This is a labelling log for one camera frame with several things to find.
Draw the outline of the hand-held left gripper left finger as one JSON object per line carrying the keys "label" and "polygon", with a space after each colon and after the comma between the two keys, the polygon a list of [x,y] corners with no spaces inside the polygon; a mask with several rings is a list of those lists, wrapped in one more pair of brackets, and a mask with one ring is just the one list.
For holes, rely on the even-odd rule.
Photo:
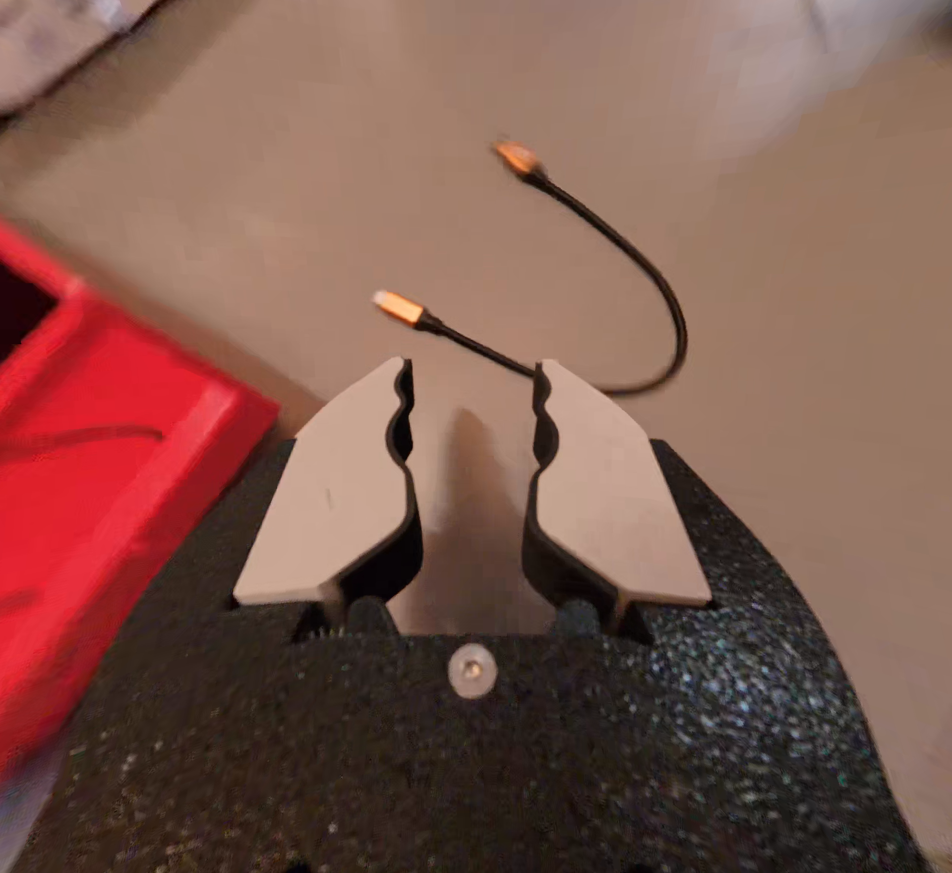
{"label": "hand-held left gripper left finger", "polygon": [[241,606],[388,603],[422,567],[408,460],[410,359],[394,357],[303,426],[232,590]]}

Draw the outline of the red plastic bin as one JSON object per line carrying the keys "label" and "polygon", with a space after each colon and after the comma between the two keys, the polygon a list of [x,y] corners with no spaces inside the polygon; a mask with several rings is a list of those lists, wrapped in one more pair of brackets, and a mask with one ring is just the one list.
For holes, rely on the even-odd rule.
{"label": "red plastic bin", "polygon": [[2,774],[54,736],[278,405],[2,222]]}

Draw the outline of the black usb-c cable orange plugs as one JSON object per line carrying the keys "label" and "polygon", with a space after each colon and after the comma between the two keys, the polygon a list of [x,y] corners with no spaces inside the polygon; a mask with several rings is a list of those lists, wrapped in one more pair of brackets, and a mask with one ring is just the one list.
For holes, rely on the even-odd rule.
{"label": "black usb-c cable orange plugs", "polygon": [[[664,302],[674,332],[673,353],[666,367],[649,379],[626,385],[600,386],[598,391],[610,399],[626,399],[656,392],[669,385],[673,379],[680,375],[684,368],[688,355],[689,337],[684,310],[668,279],[656,264],[649,260],[646,254],[617,229],[575,196],[557,185],[549,176],[534,150],[511,139],[501,139],[494,142],[492,150],[510,174],[525,185],[557,201],[599,233],[613,248],[620,251],[649,280]],[[495,366],[505,368],[522,378],[532,379],[535,375],[533,367],[521,364],[511,357],[471,339],[437,318],[428,308],[411,301],[405,296],[381,289],[374,293],[372,302],[375,308],[384,314],[387,319],[397,321],[414,332],[446,339],[470,353],[486,359]]]}

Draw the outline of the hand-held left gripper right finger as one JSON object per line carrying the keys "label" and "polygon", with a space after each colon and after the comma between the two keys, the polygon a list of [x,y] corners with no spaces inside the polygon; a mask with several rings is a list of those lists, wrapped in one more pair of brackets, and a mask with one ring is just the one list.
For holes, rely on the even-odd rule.
{"label": "hand-held left gripper right finger", "polygon": [[532,386],[536,470],[522,570],[558,612],[642,628],[643,605],[705,609],[712,590],[646,431],[594,386],[546,359]]}

